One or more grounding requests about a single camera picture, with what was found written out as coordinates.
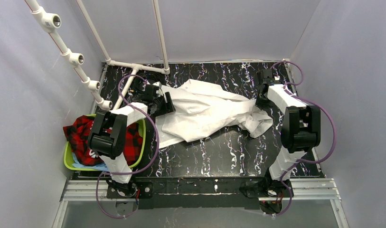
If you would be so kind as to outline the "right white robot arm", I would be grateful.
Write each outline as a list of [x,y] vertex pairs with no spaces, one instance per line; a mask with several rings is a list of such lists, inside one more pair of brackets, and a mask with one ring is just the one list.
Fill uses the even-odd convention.
[[261,196],[288,195],[290,176],[299,160],[320,143],[320,109],[300,101],[271,69],[257,73],[259,90],[256,104],[273,103],[283,112],[282,147],[264,179],[257,183]]

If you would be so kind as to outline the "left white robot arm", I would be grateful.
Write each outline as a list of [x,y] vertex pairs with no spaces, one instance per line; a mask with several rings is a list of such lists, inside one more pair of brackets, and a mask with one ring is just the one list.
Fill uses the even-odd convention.
[[112,111],[96,113],[87,145],[96,152],[108,168],[111,180],[107,183],[123,196],[137,194],[139,188],[132,181],[135,172],[123,154],[128,127],[139,120],[147,120],[156,131],[155,118],[175,111],[169,92],[163,92],[161,82],[147,82],[136,102]]

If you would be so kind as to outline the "white cloth sheet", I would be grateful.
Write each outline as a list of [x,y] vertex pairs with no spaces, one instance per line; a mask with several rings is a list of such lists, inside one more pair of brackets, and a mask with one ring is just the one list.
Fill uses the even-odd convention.
[[161,149],[182,141],[204,139],[233,125],[256,138],[273,124],[272,117],[256,107],[254,99],[227,92],[217,84],[189,79],[177,88],[161,89],[170,93],[176,109],[156,118]]

